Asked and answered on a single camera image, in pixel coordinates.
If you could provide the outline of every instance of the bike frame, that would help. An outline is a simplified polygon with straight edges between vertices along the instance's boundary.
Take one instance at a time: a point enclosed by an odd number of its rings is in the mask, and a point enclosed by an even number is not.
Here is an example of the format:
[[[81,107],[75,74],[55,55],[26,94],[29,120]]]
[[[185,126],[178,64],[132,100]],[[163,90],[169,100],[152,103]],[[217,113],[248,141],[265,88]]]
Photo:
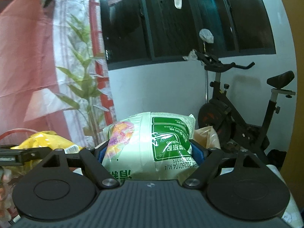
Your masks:
[[[225,105],[227,105],[230,109],[231,117],[234,119],[236,123],[236,133],[235,137],[232,139],[240,144],[242,147],[246,149],[250,149],[253,153],[255,153],[265,164],[268,164],[268,158],[265,155],[264,151],[261,148],[261,145],[267,135],[273,113],[276,110],[276,104],[277,104],[277,97],[278,94],[285,94],[285,95],[295,95],[295,92],[290,90],[284,90],[284,89],[276,89],[273,88],[271,90],[272,95],[268,102],[268,106],[266,109],[265,117],[263,120],[263,124],[260,127],[259,135],[256,138],[252,133],[248,131],[248,127],[250,126],[245,122],[245,120],[242,118],[240,113],[237,111],[237,109],[234,107],[234,105],[230,102],[230,100],[227,98],[226,93],[222,92],[220,89],[221,84],[221,73],[215,74],[215,81],[212,83],[213,87],[213,94],[212,99],[217,99],[221,102],[223,102]]]

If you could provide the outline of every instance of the white wall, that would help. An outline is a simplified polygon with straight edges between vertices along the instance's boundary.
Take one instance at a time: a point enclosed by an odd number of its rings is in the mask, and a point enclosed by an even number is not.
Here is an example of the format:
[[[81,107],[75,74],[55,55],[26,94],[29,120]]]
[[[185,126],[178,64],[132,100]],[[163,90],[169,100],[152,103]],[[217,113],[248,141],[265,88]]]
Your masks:
[[[205,102],[205,72],[198,61],[109,71],[117,119],[141,112],[198,115]]]
[[[250,70],[232,69],[222,74],[222,83],[230,84],[228,97],[246,122],[261,125],[271,87],[269,77],[292,70],[296,74],[295,51],[287,15],[281,0],[263,0],[276,46],[276,55],[222,58],[223,63],[236,62]],[[117,119],[140,112],[171,112],[198,115],[205,102],[205,74],[200,62],[161,63],[111,70],[110,84]],[[209,73],[209,81],[214,74]],[[296,78],[286,89],[296,91]],[[287,150],[291,138],[296,98],[278,97],[279,114],[274,114],[268,137],[270,146]]]

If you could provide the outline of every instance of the exercise bike handlebar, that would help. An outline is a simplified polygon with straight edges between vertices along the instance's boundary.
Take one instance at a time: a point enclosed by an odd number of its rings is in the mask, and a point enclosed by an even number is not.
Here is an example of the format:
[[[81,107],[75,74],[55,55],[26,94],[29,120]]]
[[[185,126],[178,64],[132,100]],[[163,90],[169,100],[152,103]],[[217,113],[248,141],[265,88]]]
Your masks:
[[[237,69],[250,69],[250,68],[252,68],[254,65],[255,65],[255,63],[252,62],[252,63],[249,64],[248,66],[235,65],[234,68],[237,68]]]
[[[223,73],[228,71],[231,68],[237,68],[237,69],[250,69],[255,65],[254,62],[249,64],[248,66],[241,66],[236,65],[236,63],[229,63],[229,64],[223,64],[216,56],[208,54],[208,53],[200,53],[198,51],[195,51],[195,54],[197,55],[197,59],[202,61],[205,66],[205,70],[216,72],[216,73]]]

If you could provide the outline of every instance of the exercise bike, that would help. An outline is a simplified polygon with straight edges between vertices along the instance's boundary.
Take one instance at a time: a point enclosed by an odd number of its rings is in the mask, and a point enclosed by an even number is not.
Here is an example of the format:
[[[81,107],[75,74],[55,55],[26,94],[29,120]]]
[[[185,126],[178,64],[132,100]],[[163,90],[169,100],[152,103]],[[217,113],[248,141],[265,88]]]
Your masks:
[[[264,150],[269,145],[267,131],[272,120],[273,113],[280,112],[280,107],[276,107],[278,94],[284,94],[287,98],[295,95],[294,91],[284,90],[293,79],[292,71],[274,76],[267,79],[267,84],[274,87],[271,89],[271,98],[268,103],[266,114],[262,126],[247,124],[239,114],[234,105],[227,98],[228,84],[224,84],[224,91],[220,89],[221,73],[228,71],[231,68],[250,69],[255,65],[254,62],[248,66],[240,66],[235,63],[223,64],[216,56],[196,52],[198,60],[204,63],[204,68],[207,71],[215,72],[215,81],[210,83],[213,87],[212,99],[204,104],[199,111],[198,124],[199,128],[213,126],[218,134],[220,144],[223,148],[228,142],[233,140],[239,146],[255,153],[261,161],[269,164],[268,158]]]

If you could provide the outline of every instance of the window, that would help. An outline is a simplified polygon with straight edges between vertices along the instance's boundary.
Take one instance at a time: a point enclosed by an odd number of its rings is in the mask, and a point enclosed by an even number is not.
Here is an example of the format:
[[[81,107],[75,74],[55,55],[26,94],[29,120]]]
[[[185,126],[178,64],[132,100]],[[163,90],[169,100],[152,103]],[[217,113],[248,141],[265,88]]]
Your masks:
[[[101,0],[101,23],[109,69],[180,61],[209,29],[218,57],[275,54],[275,44],[262,0],[122,0],[109,7]]]

